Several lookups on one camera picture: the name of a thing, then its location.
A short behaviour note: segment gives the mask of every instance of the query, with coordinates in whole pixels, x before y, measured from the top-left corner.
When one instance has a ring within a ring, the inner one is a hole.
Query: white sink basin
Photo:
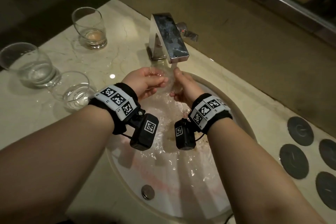
[[[238,107],[210,83],[191,76],[205,92],[219,96],[231,108],[234,121],[252,138],[254,133]],[[186,104],[176,103],[165,94],[156,94],[141,102],[147,113],[159,119],[153,145],[138,151],[130,147],[129,139],[113,136],[107,147],[112,169],[127,191],[144,207],[163,218],[195,222],[223,222],[231,207],[219,178],[206,135],[189,151],[177,149],[174,123],[187,115]],[[129,127],[127,134],[133,133]],[[155,197],[148,201],[141,195],[145,184],[153,187]]]

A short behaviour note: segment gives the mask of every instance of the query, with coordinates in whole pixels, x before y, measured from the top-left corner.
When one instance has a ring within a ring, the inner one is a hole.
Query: black round coaster
[[[306,178],[309,163],[303,151],[294,144],[285,144],[280,149],[280,161],[285,171],[295,179]]]
[[[318,147],[323,161],[336,170],[336,143],[330,139],[323,139]]]
[[[287,122],[288,132],[298,144],[311,145],[314,141],[314,133],[308,122],[300,117],[291,117]]]
[[[328,172],[320,172],[315,184],[322,202],[336,211],[336,177]]]

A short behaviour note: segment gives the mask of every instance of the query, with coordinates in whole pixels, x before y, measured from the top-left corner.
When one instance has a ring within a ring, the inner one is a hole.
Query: clear glass cup
[[[91,7],[80,7],[72,13],[72,22],[88,47],[101,49],[106,46],[106,30],[102,14]]]
[[[57,76],[49,88],[53,97],[61,101],[64,107],[79,110],[89,102],[89,96],[97,92],[89,78],[78,71],[67,71]]]
[[[24,84],[39,88],[50,86],[60,74],[49,57],[30,43],[14,43],[3,48],[0,51],[0,66],[16,73]]]

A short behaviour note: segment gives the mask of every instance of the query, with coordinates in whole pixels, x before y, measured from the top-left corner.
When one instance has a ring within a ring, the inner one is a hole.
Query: right arm
[[[171,93],[189,106],[204,92],[174,70],[182,86]],[[283,168],[230,118],[216,121],[208,141],[237,223],[325,223]]]

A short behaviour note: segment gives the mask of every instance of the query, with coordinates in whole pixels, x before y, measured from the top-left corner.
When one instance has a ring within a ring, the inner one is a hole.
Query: beige countertop
[[[41,46],[58,69],[84,72],[98,89],[120,82],[134,69],[151,65],[145,49],[149,39],[149,20],[118,0],[109,1],[99,10],[107,29],[108,44],[104,49],[92,51],[80,46],[73,26]],[[233,100],[252,127],[258,143],[279,163],[279,150],[284,144],[295,144],[304,151],[309,161],[309,174],[305,179],[294,181],[309,203],[332,223],[336,211],[323,204],[315,188],[315,178],[321,171],[336,176],[336,171],[329,168],[319,154],[322,139],[335,139],[311,124],[315,137],[313,144],[298,145],[287,130],[287,120],[296,116],[294,112],[196,49],[186,46],[190,57],[178,67],[210,82]],[[0,87],[0,148],[68,115],[47,90],[26,88],[6,71],[0,72]],[[121,223],[170,222],[139,205],[126,192],[113,173],[106,154],[69,207],[68,214],[74,219],[84,220],[84,223],[98,223],[97,219],[119,220]]]

